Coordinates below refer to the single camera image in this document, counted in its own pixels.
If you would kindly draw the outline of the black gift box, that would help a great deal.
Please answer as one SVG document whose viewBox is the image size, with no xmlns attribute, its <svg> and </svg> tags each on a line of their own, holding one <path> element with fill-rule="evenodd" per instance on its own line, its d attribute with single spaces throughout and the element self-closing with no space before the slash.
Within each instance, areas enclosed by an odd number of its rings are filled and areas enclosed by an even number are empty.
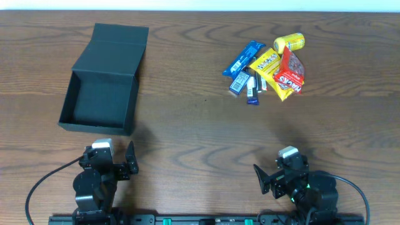
<svg viewBox="0 0 400 225">
<path fill-rule="evenodd" d="M 58 124 L 67 131 L 128 136 L 148 27 L 97 23 L 71 68 Z"/>
</svg>

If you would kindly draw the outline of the red Hacks candy bag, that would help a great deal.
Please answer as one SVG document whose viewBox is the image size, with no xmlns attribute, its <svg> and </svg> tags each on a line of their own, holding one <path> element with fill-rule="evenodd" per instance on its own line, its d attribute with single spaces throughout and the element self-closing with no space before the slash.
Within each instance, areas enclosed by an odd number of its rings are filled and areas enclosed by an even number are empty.
<svg viewBox="0 0 400 225">
<path fill-rule="evenodd" d="M 301 94 L 304 84 L 305 68 L 297 56 L 288 48 L 284 47 L 278 72 L 273 76 L 274 80 Z"/>
</svg>

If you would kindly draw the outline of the blue snack bar wrapper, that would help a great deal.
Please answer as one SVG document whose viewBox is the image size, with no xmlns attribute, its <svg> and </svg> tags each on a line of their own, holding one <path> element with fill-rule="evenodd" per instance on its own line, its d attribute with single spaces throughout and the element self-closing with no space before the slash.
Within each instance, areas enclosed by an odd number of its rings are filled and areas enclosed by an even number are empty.
<svg viewBox="0 0 400 225">
<path fill-rule="evenodd" d="M 252 58 L 266 45 L 255 40 L 250 41 L 235 60 L 222 72 L 223 76 L 235 80 L 238 74 L 249 64 Z"/>
</svg>

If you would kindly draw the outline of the yellow cylindrical can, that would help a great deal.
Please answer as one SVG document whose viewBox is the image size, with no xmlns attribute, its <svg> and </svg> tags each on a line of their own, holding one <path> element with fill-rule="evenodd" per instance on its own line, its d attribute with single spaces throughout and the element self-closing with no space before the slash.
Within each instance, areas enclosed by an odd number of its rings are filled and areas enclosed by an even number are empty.
<svg viewBox="0 0 400 225">
<path fill-rule="evenodd" d="M 305 46 L 305 38 L 300 32 L 278 37 L 274 40 L 273 48 L 278 54 L 282 54 L 287 47 L 291 51 L 302 49 Z"/>
</svg>

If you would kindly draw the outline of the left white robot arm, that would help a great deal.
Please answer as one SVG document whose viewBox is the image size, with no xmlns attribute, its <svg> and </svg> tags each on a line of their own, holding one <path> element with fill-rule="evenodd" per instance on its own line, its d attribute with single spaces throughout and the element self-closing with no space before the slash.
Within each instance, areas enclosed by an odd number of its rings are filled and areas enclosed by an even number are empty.
<svg viewBox="0 0 400 225">
<path fill-rule="evenodd" d="M 76 192 L 77 209 L 72 214 L 72 223 L 78 225 L 129 224 L 130 219 L 120 209 L 113 207 L 119 181 L 129 180 L 139 172 L 130 142 L 125 153 L 126 160 L 113 162 L 112 139 L 98 139 L 85 147 L 79 165 L 83 172 L 76 176 L 73 188 Z"/>
</svg>

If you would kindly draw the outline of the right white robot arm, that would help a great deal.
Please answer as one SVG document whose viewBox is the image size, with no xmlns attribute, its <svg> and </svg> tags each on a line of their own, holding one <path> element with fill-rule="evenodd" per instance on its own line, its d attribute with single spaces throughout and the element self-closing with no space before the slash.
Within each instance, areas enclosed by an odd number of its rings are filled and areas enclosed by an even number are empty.
<svg viewBox="0 0 400 225">
<path fill-rule="evenodd" d="M 335 224 L 337 218 L 338 191 L 336 180 L 324 171 L 310 171 L 308 159 L 297 152 L 280 154 L 276 159 L 279 169 L 268 175 L 258 165 L 253 168 L 259 180 L 261 192 L 272 192 L 275 199 L 288 196 L 296 207 L 284 224 Z"/>
</svg>

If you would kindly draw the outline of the dark blue candy stick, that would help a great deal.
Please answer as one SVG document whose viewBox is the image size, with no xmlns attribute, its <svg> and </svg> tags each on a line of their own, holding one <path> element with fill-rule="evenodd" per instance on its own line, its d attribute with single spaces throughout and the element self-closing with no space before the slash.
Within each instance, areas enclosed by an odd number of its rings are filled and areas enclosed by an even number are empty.
<svg viewBox="0 0 400 225">
<path fill-rule="evenodd" d="M 247 87 L 247 104 L 258 105 L 258 90 L 256 87 L 256 80 L 254 76 L 251 76 L 246 84 Z"/>
</svg>

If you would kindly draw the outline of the small blue barcode packet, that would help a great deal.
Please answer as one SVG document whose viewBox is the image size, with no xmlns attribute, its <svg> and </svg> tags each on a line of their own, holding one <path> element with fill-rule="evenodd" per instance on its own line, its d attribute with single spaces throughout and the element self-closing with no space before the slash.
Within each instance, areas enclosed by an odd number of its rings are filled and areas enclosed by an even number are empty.
<svg viewBox="0 0 400 225">
<path fill-rule="evenodd" d="M 244 87 L 247 85 L 250 77 L 250 74 L 241 71 L 230 85 L 229 90 L 236 95 L 240 95 Z"/>
</svg>

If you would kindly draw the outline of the yellow sunflower seed bag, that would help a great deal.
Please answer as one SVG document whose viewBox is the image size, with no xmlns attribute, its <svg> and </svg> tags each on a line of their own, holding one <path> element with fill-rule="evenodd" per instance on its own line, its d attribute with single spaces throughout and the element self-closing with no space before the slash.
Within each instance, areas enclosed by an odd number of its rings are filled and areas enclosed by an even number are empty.
<svg viewBox="0 0 400 225">
<path fill-rule="evenodd" d="M 279 64 L 282 56 L 280 56 L 275 50 L 269 48 L 266 52 L 260 55 L 255 61 L 253 61 L 249 68 L 250 70 L 256 71 L 262 76 L 266 82 L 275 90 L 281 101 L 287 99 L 291 94 L 294 94 L 292 89 L 287 86 L 277 83 L 273 76 L 278 72 Z"/>
</svg>

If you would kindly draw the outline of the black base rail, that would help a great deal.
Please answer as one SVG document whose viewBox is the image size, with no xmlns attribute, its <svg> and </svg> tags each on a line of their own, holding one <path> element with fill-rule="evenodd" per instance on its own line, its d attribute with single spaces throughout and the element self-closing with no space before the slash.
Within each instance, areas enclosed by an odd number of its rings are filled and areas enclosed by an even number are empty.
<svg viewBox="0 0 400 225">
<path fill-rule="evenodd" d="M 341 221 L 333 224 L 365 224 L 364 219 L 359 216 L 342 216 Z M 129 218 L 120 219 L 116 222 L 73 222 L 71 216 L 51 216 L 49 225 L 72 225 L 72 224 L 130 224 L 130 225 L 278 225 L 286 224 L 287 216 L 278 214 L 263 214 L 261 216 L 154 216 L 152 214 L 136 214 Z"/>
</svg>

